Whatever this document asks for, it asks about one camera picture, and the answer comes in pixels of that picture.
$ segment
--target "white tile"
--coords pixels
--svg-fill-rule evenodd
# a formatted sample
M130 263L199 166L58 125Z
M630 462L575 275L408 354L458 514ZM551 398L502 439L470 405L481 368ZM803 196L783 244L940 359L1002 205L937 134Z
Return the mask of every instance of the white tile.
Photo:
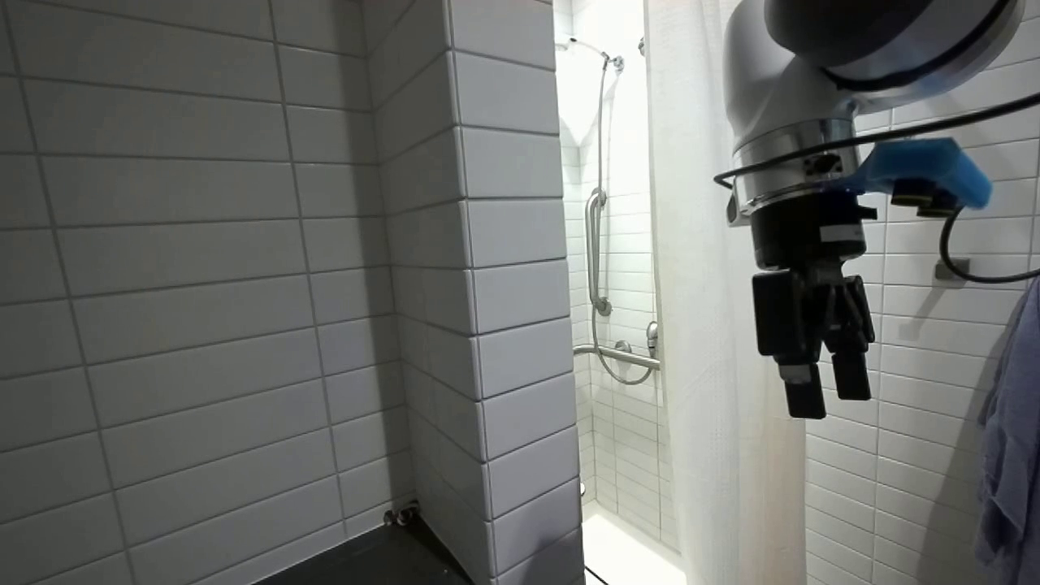
M821 561L816 552L809 552L809 582L813 585L871 585L837 564Z
M421 374L432 374L451 391L463 395L475 393L475 341L470 339L407 319L404 354Z
M16 377L0 382L0 449L18 449L95 429L85 370Z
M900 516L916 526L928 526L932 506L937 506L937 500L923 500L916 493L876 485L876 510L882 510L889 516Z
M977 385L989 380L989 365L969 354L882 347L882 368L900 377L918 377L956 385Z
M573 370L567 320L547 320L477 339L481 395Z
M284 160L276 104L28 81L39 148Z
M468 270L396 270L396 307L420 320L468 333L475 319Z
M928 380L914 380L914 377L882 377L879 395L888 402L925 408L925 412L942 412L942 416L969 416L976 395L966 385L947 385L947 382L928 382Z
M942 493L942 475L911 468L900 462L876 458L876 482L923 500L937 500Z
M105 294L74 304L87 359L234 341L312 320L305 279Z
M217 576L202 579L199 585L239 585L239 582L264 582L270 576L284 571L288 564L301 564L335 545L347 541L345 523L332 523L323 529L314 529L301 539L292 539L284 545L276 545L264 556L252 556L239 564L231 564Z
M309 270L380 266L387 233L375 217L312 217L301 221Z
M485 458L575 425L575 377L556 377L481 402Z
M562 535L528 558L510 564L490 585L527 585L527 582L580 582L580 532Z
M79 294L301 273L296 221L61 229Z
M284 161L45 160L58 223L296 217Z
M367 48L383 45L383 34L396 25L398 13L408 5L421 5L413 0L364 0L364 34Z
M79 564L39 585L134 585L127 556L106 556L89 564Z
M369 114L288 107L288 139L305 161L374 161Z
M407 148L383 161L387 211L430 209L458 198L453 134Z
M876 449L876 429L855 422L855 418L821 418L816 425L804 429L809 435L828 439L828 443L840 443L849 449L856 452L873 452Z
M837 468L819 465L819 462L809 462L809 475L804 476L809 476L809 485L826 486L830 493L840 493L849 500L856 500L864 506L873 503L873 482L867 482L867 476L846 475Z
M195 582L280 541L299 539L339 521L335 482L318 482L248 510L199 523L134 550L139 582Z
M970 147L969 156L989 179L1031 179L1035 176L1035 139Z
M0 582L34 582L111 556L120 550L120 526L111 496L58 506L0 526Z
M312 332L248 339L89 368L105 425L318 377Z
M463 266L460 205L420 209L391 217L396 266Z
M475 332L550 320L567 313L564 263L475 270Z
M339 468L356 468L374 458L387 458L391 452L398 452L407 444L407 412L387 408L374 416L360 416L351 422L340 422L332 429L335 435L335 465Z
M393 313L391 270L314 273L318 320L347 320Z
M849 500L835 491L819 486L819 485L804 485L804 506L821 510L828 516L837 516L852 526L873 529L873 521L871 521L873 506L871 503Z
M296 179L305 217L380 213L380 186L369 166L296 166Z
M356 465L351 471L345 471L340 482L340 493L345 493L345 514L364 514L369 506L393 506L393 493L398 491L396 476L404 468L391 465L391 458L375 458L367 465Z
M24 104L16 79L0 79L0 148L32 148Z
M214 462L323 422L320 382L296 382L208 408L176 412L105 431L118 485Z
M0 227L41 227L47 223L41 183L32 156L0 156Z
M902 250L937 250L942 223L940 221L905 221L905 223L888 223L882 227L888 244L882 250L902 254ZM1031 250L1031 217L977 217L977 221L959 221L947 250L952 254L1023 254Z
M993 196L984 209L966 217L1016 217L1032 213L1035 179L993 183Z
M895 402L879 402L879 429L894 429L894 431L940 443L947 449L959 444L966 425L970 425L970 418L940 416L940 412L925 412L925 408L905 408Z
M50 229L0 233L0 301L65 294L61 263Z
M970 273L1019 273L1025 254L970 254ZM932 287L940 254L888 254L882 281L889 287Z
M551 4L451 0L451 45L550 68Z
M360 368L351 374L323 377L332 422L404 405L398 377L404 374L396 368Z
M273 0L273 25L288 45L364 56L360 4Z
M328 475L328 431L312 431L183 475L134 485L120 491L127 539L154 539Z
M284 101L312 107L369 107L364 59L280 48L284 75Z
M323 374L356 370L396 354L396 332L391 319L320 326L318 339Z
M952 468L952 449L902 431L879 431L876 454L937 475Z
M992 357L1005 333L1002 326L976 326L976 320L940 320L940 319L895 319L873 314L876 341L882 344L911 344L923 350L956 350Z
M374 45L369 56L369 81L374 81L374 101L383 104L393 91L398 91L408 79L416 79L435 56L445 52L445 4L437 0L420 0L408 4L407 13L393 25L387 25L387 17L393 9L393 0L383 0L391 5L367 5L367 13L375 13L374 30L383 30L387 34Z
M0 307L0 377L70 368L79 359L65 301Z
M387 104L380 104L380 160L393 160L408 147L432 139L451 122L448 64L445 59L408 79Z
M24 75L227 98L280 98L270 41L16 0L11 34Z
M499 516L577 476L575 429L524 444L485 465L488 516Z
M118 17L154 20L172 25L199 25L234 34L270 38L270 13L258 0L56 0L58 5L100 9Z
M809 556L819 556L835 569L871 582L871 558L864 552L837 545L835 539L821 539L816 532L804 532L804 550Z
M577 485L562 485L527 506L490 523L490 571L531 556L539 545L575 532L580 523L577 514Z
M873 476L873 454L840 443L809 435L809 458L849 475Z
M1005 326L1012 314L1016 298L1019 293L1006 288L882 287L879 313Z
M873 510L873 532L888 541L905 545L905 550L923 550L925 545L925 529L916 523L905 523L900 516L889 516L882 510Z
M416 368L407 368L407 391L413 416L435 425L460 452L485 458L477 444L477 402Z
M458 122L557 134L551 72L463 52L453 52L448 61Z
M557 139L497 130L453 130L460 148L460 191L490 196L562 196Z
M557 202L463 202L468 266L562 259Z
M873 545L867 529L856 529L846 521L819 514L819 510L804 510L804 526L809 526L809 532L816 532L821 539L835 539L846 550L871 552L871 545Z
M0 454L0 523L106 491L96 435Z

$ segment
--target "shower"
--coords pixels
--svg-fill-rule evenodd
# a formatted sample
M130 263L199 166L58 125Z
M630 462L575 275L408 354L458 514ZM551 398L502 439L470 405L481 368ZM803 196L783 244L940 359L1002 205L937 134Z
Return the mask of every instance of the shower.
M615 350L601 347L601 329L596 320L601 319L611 319L615 304L603 293L603 270L601 270L601 259L603 259L603 213L608 213L608 205L611 205L611 191L603 186L603 122L608 122L608 79L611 72L615 75L624 75L624 59L620 56L611 56L603 48L594 48L580 38L573 38L573 45L583 48L583 52L596 52L601 56L601 68L596 68L596 98L594 98L594 186L583 198L583 263L589 263L589 329L590 329L590 354L596 357L596 365L603 368L608 377L615 377L620 385L640 385L642 380L653 377L653 370L658 368L653 357L657 357L657 320L646 326L646 354L642 359L627 359L634 357L630 354L630 344L616 341ZM640 374L634 377L624 377L616 368L611 368L611 359L620 359L620 365L634 365L640 368Z
M642 4L562 0L556 9L583 521L669 552L674 516L665 393L657 377ZM594 545L583 556L590 569L608 558Z

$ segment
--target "tile grout line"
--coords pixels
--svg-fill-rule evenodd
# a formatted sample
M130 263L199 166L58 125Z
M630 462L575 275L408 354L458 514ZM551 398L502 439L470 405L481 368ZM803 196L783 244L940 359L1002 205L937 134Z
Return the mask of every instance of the tile grout line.
M118 9L96 9L96 5L70 5L61 0L34 0L47 9L65 9L65 13L89 13L89 17L106 17L106 20L130 20L130 23L146 23L146 25L162 25L162 30L185 30L185 33L202 33L202 34L223 34L223 38L239 38L239 41L258 41L270 45L273 34L250 34L250 33L231 33L231 30L208 30L208 25L190 25L190 23L167 23L167 20L151 20L151 17L139 17L139 13L118 13ZM296 41L282 41L284 48L305 48L305 52L320 52L320 56L339 56L339 59L364 59L355 52L335 52L335 48L320 48L320 45L296 45Z
M288 153L288 166L292 166L292 196L296 196L296 229L299 229L299 246L301 246L301 266L305 273L312 273L312 250L309 250L309 239L305 239L305 221L301 221L301 187L299 187L299 170L296 170L296 142L292 142L292 117L288 117L288 104L284 104L284 72L282 72L282 41L280 41L280 33L276 33L276 9L273 9L276 0L267 0L267 13L270 13L270 38L273 38L273 48L276 48L276 79L280 79L280 114L282 114L282 134L284 134L284 153ZM335 431L332 431L332 398L328 398L328 365L323 365L323 347L320 347L320 333L318 333L318 298L314 298L314 281L312 275L305 275L305 293L309 293L309 314L312 314L312 339L314 339L314 357L318 357L318 370L320 370L320 412L323 412L323 435L328 435L328 449L332 449L332 468L339 471L339 444L335 444ZM345 485L335 476L335 510L339 510L339 521L345 521Z
M252 98L252 94L217 94L217 91L190 91L190 88L160 88L160 83L134 83L134 81L89 81L89 79L50 79L50 75L21 75L32 83L61 83L61 88L89 88L89 91L136 91L136 94L172 94L172 98L199 98L199 101L236 101L236 104L264 104L264 107L296 107L296 109L339 109L351 117L369 117L374 107L355 107L355 104L305 104L305 101L273 101L273 98Z
M214 156L185 156L185 153L74 153L74 148L39 148L39 153L28 153L28 148L0 148L0 156L41 156L41 160L118 160L118 161L212 161L212 166L221 166L221 161L239 161L239 166L284 166L284 160L280 156L227 156L227 153L214 153ZM374 170L374 161L364 161L364 160L299 160L299 166L355 166L355 170Z
M56 227L58 221L56 221L50 187L47 187L47 176L45 176L45 166L41 166L41 156L39 156L34 117L32 117L28 88L24 88L24 79L21 79L21 56L18 56L16 34L11 34L11 17L9 17L9 4L5 0L0 0L0 17L2 17L2 25L5 25L9 52L11 52L11 75L16 75L16 83L18 83L21 107L24 107L28 147L32 147L34 172L39 172L39 183L41 183L41 202L45 202L45 213L47 213L56 259L58 259L58 270L61 270L61 288L65 288L65 301L61 304L67 307L67 326L70 326L70 333L74 333L79 359L82 359L79 368L85 370L85 385L87 385L87 395L89 395L89 416L95 416L95 431L96 431L96 444L100 444L100 468L105 468L105 476L106 476L106 493L105 496L106 496L111 514L118 521L120 552L127 556L130 579L139 582L136 561L130 556L130 535L127 535L123 506L120 506L120 496L118 496L111 449L106 449L105 425L100 425L96 385L95 385L95 377L89 377L89 368L87 368L87 344L85 344L82 320L79 320L79 313L74 313L74 301L70 301L67 259L65 259L65 250L61 250L61 239L58 239L58 227Z
M413 4L404 9L404 13L396 13L393 17L393 23L391 23L391 30L387 33L393 33L396 25L398 25L398 20L407 17L413 9ZM413 462L413 422L408 422L408 412L413 412L413 405L408 405L408 391L407 391L407 374L404 374L404 359L407 359L407 344L404 344L404 320L398 320L398 293L396 293L396 259L393 259L393 233L391 233L391 221L393 221L393 211L387 209L387 196L383 196L383 172L387 172L387 161L383 161L383 147L380 147L380 117L383 117L383 109L375 107L375 88L374 88L374 41L367 38L367 5L360 5L360 30L364 30L364 52L367 52L367 68L364 68L364 88L367 88L367 104L369 104L369 125L374 125L374 134L369 134L369 142L374 142L374 166L375 166L375 183L369 186L374 191L375 191L375 202L380 202L380 244L383 244L383 259L387 259L387 281L391 281L391 332L393 332L393 354L396 354L396 365L393 365L393 380L387 382L387 380L380 380L380 385L375 385L375 393L380 393L380 398L387 395L387 391L393 385L393 393L398 393L398 402L396 402L396 408L398 408L398 416L404 416L404 422L407 422L407 429L398 431L398 439L404 439L404 449L398 452L408 452L408 462ZM391 506L396 506L398 500L396 500L396 486L393 486L393 462L391 462L391 454L387 454L387 468L391 468ZM413 471L416 465L408 465L408 482L407 482L407 496L408 500L420 500L420 493L416 493L416 471Z

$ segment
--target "black cable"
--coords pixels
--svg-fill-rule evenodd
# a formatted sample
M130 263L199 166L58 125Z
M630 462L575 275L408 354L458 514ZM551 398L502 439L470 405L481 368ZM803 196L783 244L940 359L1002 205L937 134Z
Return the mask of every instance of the black cable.
M977 275L977 273L969 273L963 266L956 266L952 254L947 254L947 233L952 233L952 223L963 217L963 209L956 209L944 223L942 223L942 233L940 233L940 256L942 256L942 266L969 281L1023 281L1023 279L1035 279L1040 270L1031 270L1031 273L1005 273L1005 275Z
M864 134L864 136L852 136L852 139L819 142L819 147L796 148L796 153L786 153L786 156L773 156L773 160L763 160L763 161L752 161L752 166L726 170L726 172L715 176L715 183L720 187L735 187L726 179L750 176L750 172L759 172L759 170L770 170L770 166L783 166L788 160L803 160L803 156L813 156L813 153L849 148L849 147L862 147L862 142L882 142L882 139L916 136L916 134L940 134L940 130L947 130L947 125L969 125L969 122L982 122L982 121L992 121L992 117L1006 117L1012 109L1031 109L1031 107L1040 107L1040 94L1025 94L1025 98L1016 98L1016 101L1005 101L1005 104L993 104L993 107L984 107L984 109L970 109L970 114L944 117L944 121L932 121L932 122L914 122L914 125Z

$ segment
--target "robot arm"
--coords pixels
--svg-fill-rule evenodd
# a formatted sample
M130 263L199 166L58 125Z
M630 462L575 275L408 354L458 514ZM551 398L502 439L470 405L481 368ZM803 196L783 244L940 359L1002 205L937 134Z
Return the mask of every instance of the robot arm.
M821 418L819 350L830 350L840 398L867 398L864 350L873 341L864 287L840 263L864 254L856 205L867 187L855 114L942 94L982 72L1012 34L1023 0L741 0L726 25L723 91L741 172L732 221L750 223L757 266L757 344L778 365L791 416ZM944 156L952 142L894 142L894 196L928 191L905 160Z

